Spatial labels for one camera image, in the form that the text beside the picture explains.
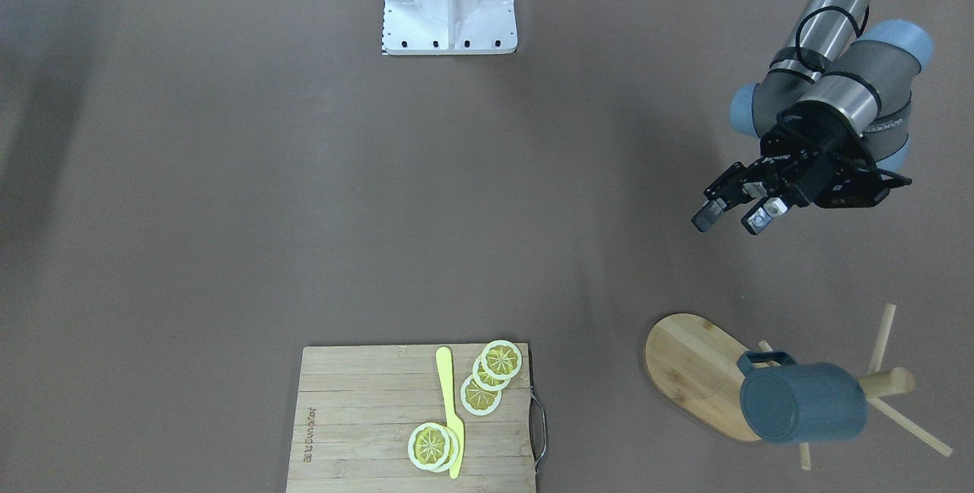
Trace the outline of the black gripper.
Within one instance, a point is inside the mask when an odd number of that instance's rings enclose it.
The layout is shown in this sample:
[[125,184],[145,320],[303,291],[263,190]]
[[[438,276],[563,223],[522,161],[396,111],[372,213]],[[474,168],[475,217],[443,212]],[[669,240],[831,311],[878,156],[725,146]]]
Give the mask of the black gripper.
[[877,166],[848,119],[834,109],[786,109],[759,140],[761,160],[728,167],[692,216],[699,232],[727,210],[757,201],[741,219],[758,236],[791,208],[873,208],[912,179]]

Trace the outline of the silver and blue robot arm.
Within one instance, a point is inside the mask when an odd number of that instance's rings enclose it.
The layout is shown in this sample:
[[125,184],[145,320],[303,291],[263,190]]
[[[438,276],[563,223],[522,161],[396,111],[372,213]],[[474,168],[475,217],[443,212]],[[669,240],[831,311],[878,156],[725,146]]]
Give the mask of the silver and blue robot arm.
[[728,122],[758,137],[759,157],[728,167],[705,190],[693,226],[708,231],[751,204],[741,223],[759,235],[793,208],[873,208],[911,184],[912,82],[934,46],[910,21],[867,25],[871,0],[809,0],[764,81],[745,85]]

